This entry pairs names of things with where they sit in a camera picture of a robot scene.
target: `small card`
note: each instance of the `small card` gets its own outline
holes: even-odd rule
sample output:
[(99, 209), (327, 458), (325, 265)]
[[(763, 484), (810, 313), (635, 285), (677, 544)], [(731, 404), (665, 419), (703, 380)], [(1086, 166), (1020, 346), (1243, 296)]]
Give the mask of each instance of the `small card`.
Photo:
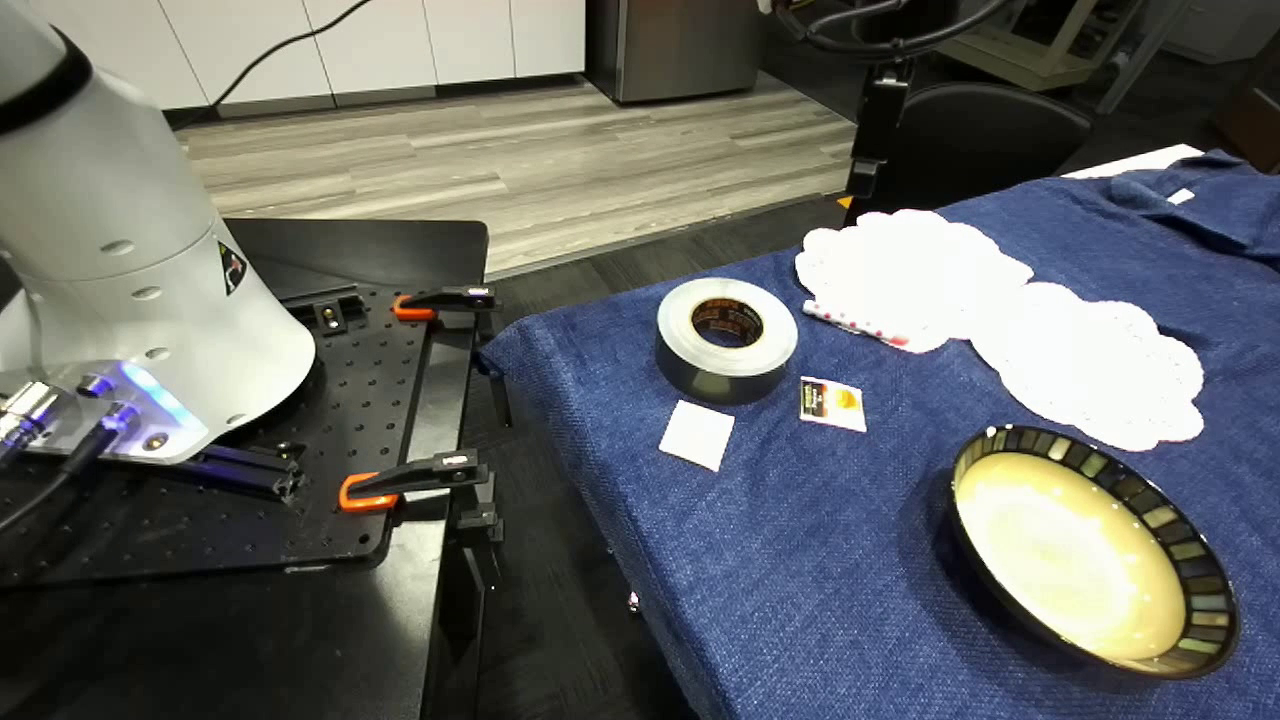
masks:
[(731, 418), (679, 402), (672, 409), (660, 453), (700, 464), (707, 472), (722, 472), (729, 438), (731, 438)]
[(870, 434), (866, 392), (851, 383), (801, 376), (801, 419)]

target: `cable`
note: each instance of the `cable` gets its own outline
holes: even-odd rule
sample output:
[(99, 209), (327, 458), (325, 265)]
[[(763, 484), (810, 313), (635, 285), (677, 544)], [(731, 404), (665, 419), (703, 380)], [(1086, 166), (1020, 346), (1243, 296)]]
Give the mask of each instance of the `cable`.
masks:
[(215, 109), (224, 109), (224, 101), (250, 82), (250, 71), (256, 71), (266, 60), (271, 60), (277, 54), (284, 54), (288, 43), (311, 39), (332, 34), (336, 23), (343, 23), (347, 16), (356, 16), (370, 0), (356, 0), (353, 9), (336, 14), (327, 23), (284, 37), (279, 43), (266, 49), (256, 60), (250, 60), (238, 82), (203, 109), (209, 116), (215, 116)]
[(74, 458), (57, 470), (57, 476), (27, 495), (22, 510), (14, 510), (0, 521), (0, 534), (14, 534), (25, 516), (34, 516), (51, 491), (59, 491), (64, 484), (74, 484), (98, 458), (105, 458), (120, 438), (120, 418), (105, 418), (99, 425), (93, 425), (93, 434), (84, 434), (84, 439), (74, 448)]

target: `sticker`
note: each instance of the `sticker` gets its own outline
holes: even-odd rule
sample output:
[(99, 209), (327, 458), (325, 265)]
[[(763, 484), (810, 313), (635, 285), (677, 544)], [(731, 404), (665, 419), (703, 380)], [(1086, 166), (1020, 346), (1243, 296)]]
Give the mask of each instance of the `sticker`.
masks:
[(801, 419), (870, 434), (866, 392), (851, 383), (801, 376)]
[(215, 252), (224, 262), (224, 293), (234, 296), (250, 275), (250, 262), (228, 245), (215, 245)]
[(679, 402), (672, 409), (660, 453), (722, 472), (731, 438), (731, 418)]

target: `wooden floor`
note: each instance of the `wooden floor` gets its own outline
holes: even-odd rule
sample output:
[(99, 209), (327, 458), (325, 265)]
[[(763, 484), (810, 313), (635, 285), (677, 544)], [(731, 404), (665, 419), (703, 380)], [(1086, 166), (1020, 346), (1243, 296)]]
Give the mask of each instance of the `wooden floor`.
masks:
[(846, 190), (851, 123), (747, 98), (617, 109), (586, 82), (180, 132), (224, 216), (483, 219), (490, 275)]

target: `plate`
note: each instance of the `plate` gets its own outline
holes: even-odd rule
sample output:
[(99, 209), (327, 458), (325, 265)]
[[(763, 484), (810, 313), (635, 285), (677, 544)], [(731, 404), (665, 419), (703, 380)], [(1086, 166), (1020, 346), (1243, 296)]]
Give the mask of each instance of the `plate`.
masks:
[(1206, 675), (1239, 618), (1199, 527), (1117, 458), (988, 427), (953, 470), (959, 542), (1040, 636), (1146, 675)]

